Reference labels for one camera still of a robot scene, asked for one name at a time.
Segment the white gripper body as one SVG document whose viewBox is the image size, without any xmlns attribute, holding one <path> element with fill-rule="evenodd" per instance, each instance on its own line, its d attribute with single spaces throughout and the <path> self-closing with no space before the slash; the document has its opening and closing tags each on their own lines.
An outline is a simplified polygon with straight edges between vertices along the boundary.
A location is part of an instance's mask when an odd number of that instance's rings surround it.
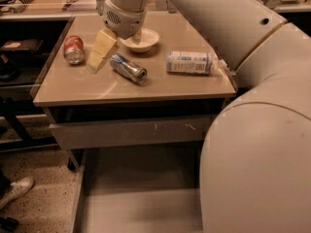
<svg viewBox="0 0 311 233">
<path fill-rule="evenodd" d="M 142 28 L 147 11 L 130 12 L 116 6 L 111 0 L 105 0 L 103 21 L 107 28 L 118 37 L 128 39 Z"/>
</svg>

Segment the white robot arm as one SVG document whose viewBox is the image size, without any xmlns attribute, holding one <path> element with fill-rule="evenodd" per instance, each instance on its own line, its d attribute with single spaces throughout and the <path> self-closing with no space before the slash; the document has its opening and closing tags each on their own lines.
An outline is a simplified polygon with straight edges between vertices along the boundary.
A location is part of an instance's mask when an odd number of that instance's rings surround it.
<svg viewBox="0 0 311 233">
<path fill-rule="evenodd" d="M 311 233 L 310 38 L 256 0 L 170 0 L 249 90 L 206 135 L 204 233 Z M 121 38 L 147 0 L 96 0 Z"/>
</svg>

